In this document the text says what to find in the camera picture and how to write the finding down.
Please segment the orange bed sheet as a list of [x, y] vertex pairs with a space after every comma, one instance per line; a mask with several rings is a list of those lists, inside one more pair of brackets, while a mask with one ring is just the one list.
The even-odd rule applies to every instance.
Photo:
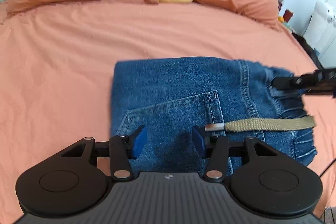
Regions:
[[15, 182], [23, 171], [84, 136], [108, 137], [117, 61], [185, 56], [315, 68], [285, 28], [196, 3], [105, 0], [2, 16], [1, 223], [22, 215]]

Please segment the blue denim pants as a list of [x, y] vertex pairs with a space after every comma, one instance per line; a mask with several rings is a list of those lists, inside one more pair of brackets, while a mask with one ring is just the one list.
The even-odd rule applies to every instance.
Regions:
[[119, 62], [114, 67], [112, 135], [130, 135], [147, 127], [147, 143], [134, 174], [199, 172], [202, 159], [191, 139], [194, 126], [251, 118], [302, 118], [302, 93], [272, 87], [282, 68], [246, 60], [212, 57]]

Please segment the white plush toy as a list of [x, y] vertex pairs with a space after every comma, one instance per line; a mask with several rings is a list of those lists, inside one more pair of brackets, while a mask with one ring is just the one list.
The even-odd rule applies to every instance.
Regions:
[[333, 7], [326, 1], [317, 1], [303, 38], [315, 49], [327, 25], [335, 21]]

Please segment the red box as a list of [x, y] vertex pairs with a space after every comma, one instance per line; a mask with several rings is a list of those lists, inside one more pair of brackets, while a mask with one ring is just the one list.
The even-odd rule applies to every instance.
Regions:
[[290, 11], [289, 9], [286, 9], [283, 15], [284, 21], [289, 22], [292, 16], [293, 16], [293, 12]]

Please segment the orange fruit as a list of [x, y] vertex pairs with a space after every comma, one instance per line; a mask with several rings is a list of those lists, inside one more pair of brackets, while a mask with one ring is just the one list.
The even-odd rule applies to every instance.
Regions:
[[281, 22], [281, 23], [283, 23], [284, 22], [284, 18], [282, 16], [279, 16], [278, 17], [278, 21]]

